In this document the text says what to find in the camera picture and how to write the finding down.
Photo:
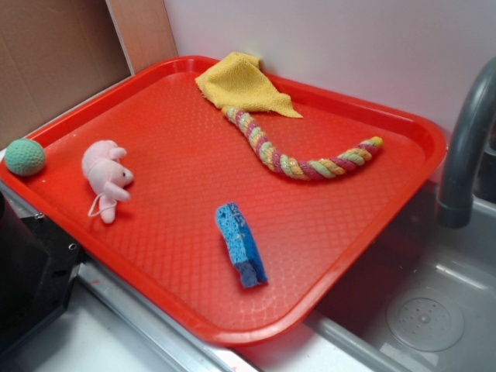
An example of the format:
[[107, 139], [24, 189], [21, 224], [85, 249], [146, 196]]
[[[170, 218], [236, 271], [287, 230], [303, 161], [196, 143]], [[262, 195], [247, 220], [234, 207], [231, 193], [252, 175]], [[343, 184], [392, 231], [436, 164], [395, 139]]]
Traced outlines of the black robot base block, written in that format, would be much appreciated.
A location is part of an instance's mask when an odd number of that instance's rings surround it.
[[21, 218], [1, 197], [1, 357], [61, 316], [81, 244], [46, 216]]

